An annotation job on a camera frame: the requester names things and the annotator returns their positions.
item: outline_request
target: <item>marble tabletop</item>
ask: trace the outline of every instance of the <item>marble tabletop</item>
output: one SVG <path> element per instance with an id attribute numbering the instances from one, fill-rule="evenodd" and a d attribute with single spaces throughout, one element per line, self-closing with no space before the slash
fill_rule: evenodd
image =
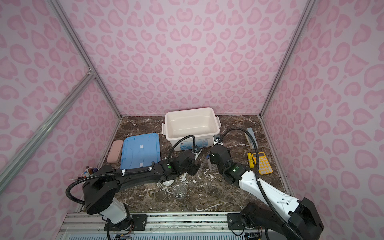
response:
<path id="1" fill-rule="evenodd" d="M 255 115 L 249 116 L 219 116 L 222 124 L 220 133 L 224 133 L 231 127 L 251 127 L 255 133 L 259 146 L 259 152 L 265 152 L 273 173 L 262 175 L 261 178 L 275 188 L 283 191 L 283 186 L 277 173 L 274 159 L 271 155 L 267 140 L 264 136 L 259 119 Z M 124 140 L 127 137 L 158 133 L 160 140 L 161 159 L 166 157 L 172 145 L 161 133 L 161 123 L 164 117 L 143 116 L 143 117 L 124 117 L 114 140 Z M 252 152 L 244 133 L 232 131 L 223 139 L 224 146 L 231 151 L 234 162 L 248 165 L 247 153 Z M 197 159 L 201 163 L 206 159 L 209 147 L 205 147 Z M 113 167 L 120 168 L 120 163 L 113 164 Z M 181 183 L 181 177 L 175 180 Z M 187 175 L 187 196 L 182 200 L 176 200 L 172 194 L 175 183 L 169 187 L 163 184 L 143 184 L 118 192 L 115 197 L 126 203 L 130 212 L 193 212 L 193 211 L 240 211 L 249 202 L 255 202 L 260 206 L 265 206 L 260 200 L 246 191 L 231 186 L 224 181 L 218 173 L 215 165 L 212 172 L 208 170 L 206 164 L 199 175 Z"/>

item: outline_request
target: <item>aluminum frame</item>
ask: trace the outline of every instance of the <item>aluminum frame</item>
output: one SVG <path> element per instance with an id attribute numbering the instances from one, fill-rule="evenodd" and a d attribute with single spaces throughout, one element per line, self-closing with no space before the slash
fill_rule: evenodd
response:
<path id="1" fill-rule="evenodd" d="M 285 70 L 289 64 L 290 59 L 294 55 L 295 48 L 298 45 L 300 38 L 303 35 L 309 20 L 311 19 L 311 16 L 313 14 L 313 10 L 316 8 L 318 1 L 319 0 L 308 0 L 305 7 L 304 7 L 303 14 L 301 15 L 299 23 L 297 24 L 296 29 L 293 32 L 292 40 L 290 41 L 290 43 L 288 45 L 287 51 L 285 52 L 283 60 L 279 66 L 279 69 L 277 70 L 277 74 L 275 76 L 275 79 L 273 80 L 272 87 L 269 90 L 268 95 L 267 95 L 266 100 L 265 100 L 265 103 L 264 103 L 264 105 L 260 111 L 261 117 L 264 116 L 264 114 L 266 113 L 266 111 L 268 109 L 269 104 L 271 103 L 271 100 L 273 98 L 273 95 L 275 94 L 276 88 L 281 81 L 281 78 L 282 78 L 282 76 L 283 76 L 283 74 L 284 74 L 284 72 L 285 72 Z"/>
<path id="2" fill-rule="evenodd" d="M 10 160 L 10 163 L 5 167 L 0 174 L 0 195 L 6 189 L 13 178 L 24 167 L 32 154 L 41 146 L 48 135 L 72 107 L 73 103 L 87 88 L 92 79 L 95 79 L 93 71 L 88 72 L 79 84 L 66 96 L 54 112 L 45 120 L 45 122 L 35 131 L 35 134 L 28 140 L 24 147 Z"/>
<path id="3" fill-rule="evenodd" d="M 201 233 L 231 232 L 228 229 L 228 213 L 240 212 L 144 212 L 130 213 L 147 214 L 146 233 Z M 67 214 L 60 227 L 60 234 L 91 234 L 103 231 L 105 221 L 100 215 L 86 213 Z"/>
<path id="4" fill-rule="evenodd" d="M 115 126 L 115 128 L 114 128 L 114 130 L 113 130 L 112 136 L 111 136 L 111 138 L 108 140 L 108 144 L 106 145 L 106 148 L 105 148 L 105 150 L 104 150 L 104 152 L 103 152 L 103 154 L 102 154 L 102 158 L 100 159 L 100 163 L 99 163 L 98 166 L 97 166 L 99 169 L 100 169 L 101 166 L 103 165 L 103 162 L 105 161 L 105 159 L 106 159 L 106 157 L 107 157 L 107 153 L 109 152 L 109 150 L 110 150 L 111 147 L 112 147 L 113 139 L 115 138 L 115 135 L 116 135 L 116 133 L 117 133 L 119 127 L 120 127 L 120 124 L 121 124 L 121 119 L 118 120 L 118 122 L 116 123 L 116 126 Z"/>
<path id="5" fill-rule="evenodd" d="M 121 119 L 121 113 L 119 108 L 117 107 L 115 101 L 113 100 L 111 94 L 107 90 L 106 86 L 104 85 L 103 81 L 101 80 L 101 77 L 99 73 L 97 72 L 96 67 L 93 65 L 93 62 L 89 55 L 87 54 L 83 44 L 80 41 L 79 36 L 75 32 L 67 14 L 65 13 L 63 6 L 60 4 L 58 0 L 47 0 L 49 5 L 51 6 L 52 10 L 55 12 L 59 22 L 61 23 L 62 27 L 66 31 L 68 37 L 71 39 L 74 47 L 77 49 L 80 57 L 84 61 L 84 63 L 88 66 L 88 69 L 93 71 L 96 74 L 96 82 L 99 85 L 102 93 L 104 94 L 105 98 L 107 99 L 107 102 L 112 107 L 115 114 L 118 116 L 119 119 Z"/>
<path id="6" fill-rule="evenodd" d="M 260 118 L 260 116 L 259 116 L 259 120 L 260 120 L 260 123 L 262 125 L 265 138 L 266 138 L 266 140 L 268 142 L 269 149 L 270 149 L 271 154 L 273 156 L 273 159 L 275 161 L 275 165 L 276 165 L 276 168 L 277 168 L 277 172 L 279 173 L 281 183 L 283 184 L 284 192 L 289 194 L 289 195 L 291 195 L 292 197 L 294 197 L 295 193 L 293 192 L 292 186 L 291 186 L 291 184 L 290 184 L 290 182 L 288 180 L 288 176 L 285 174 L 283 165 L 281 164 L 280 161 L 278 161 L 278 155 L 277 155 L 277 151 L 276 151 L 276 146 L 273 143 L 271 136 L 269 135 L 269 132 L 268 132 L 268 129 L 267 129 L 266 125 L 265 125 L 264 120 L 262 118 Z"/>
<path id="7" fill-rule="evenodd" d="M 265 231 L 263 231 L 262 240 L 266 240 Z M 286 237 L 280 233 L 268 230 L 270 239 L 273 240 L 286 240 Z M 245 235 L 235 236 L 231 232 L 204 232 L 204 233 L 147 233 L 147 232 L 133 232 L 128 238 L 130 240 L 245 240 Z M 58 234 L 55 240 L 107 240 L 105 232 L 93 234 Z"/>

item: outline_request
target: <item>storage box handle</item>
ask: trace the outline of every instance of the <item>storage box handle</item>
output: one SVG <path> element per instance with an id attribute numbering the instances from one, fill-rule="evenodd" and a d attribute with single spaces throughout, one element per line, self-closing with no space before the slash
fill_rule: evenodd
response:
<path id="1" fill-rule="evenodd" d="M 220 122 L 220 119 L 218 118 L 218 116 L 216 116 L 216 119 L 217 119 L 218 126 L 221 127 L 221 122 Z"/>
<path id="2" fill-rule="evenodd" d="M 163 135 L 166 134 L 166 125 L 164 123 L 161 123 L 161 132 L 163 133 Z"/>

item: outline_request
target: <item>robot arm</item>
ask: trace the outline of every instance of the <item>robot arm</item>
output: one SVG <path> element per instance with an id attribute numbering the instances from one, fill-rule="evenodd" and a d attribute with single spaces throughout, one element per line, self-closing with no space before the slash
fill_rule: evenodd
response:
<path id="1" fill-rule="evenodd" d="M 174 180 L 184 173 L 195 175 L 200 167 L 200 165 L 195 165 L 195 158 L 196 153 L 186 150 L 180 152 L 176 159 L 153 162 L 151 167 L 130 169 L 131 172 L 127 173 L 125 170 L 113 169 L 111 165 L 104 165 L 95 173 L 95 178 L 85 181 L 83 185 L 87 214 L 106 216 L 117 225 L 118 230 L 128 228 L 131 223 L 129 211 L 124 204 L 114 198 L 115 194 L 141 184 Z M 114 174 L 115 176 L 96 177 L 102 174 Z"/>
<path id="2" fill-rule="evenodd" d="M 319 239 L 324 226 L 314 204 L 309 199 L 304 198 L 300 201 L 279 191 L 265 181 L 257 179 L 249 167 L 233 162 L 229 149 L 221 144 L 214 145 L 209 156 L 211 164 L 217 165 L 219 173 L 227 183 L 251 193 L 267 204 L 257 184 L 259 181 L 267 199 L 291 229 L 296 231 L 304 240 Z M 298 239 L 297 235 L 271 210 L 265 210 L 249 203 L 241 211 L 241 214 L 243 225 L 248 228 L 263 226 L 285 235 L 288 240 Z"/>

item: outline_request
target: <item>blue plastic lid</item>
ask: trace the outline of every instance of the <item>blue plastic lid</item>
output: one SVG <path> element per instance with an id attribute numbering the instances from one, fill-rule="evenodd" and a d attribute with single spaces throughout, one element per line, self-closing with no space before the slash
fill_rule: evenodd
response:
<path id="1" fill-rule="evenodd" d="M 128 137 L 124 140 L 120 169 L 151 166 L 160 161 L 160 142 L 157 133 Z"/>

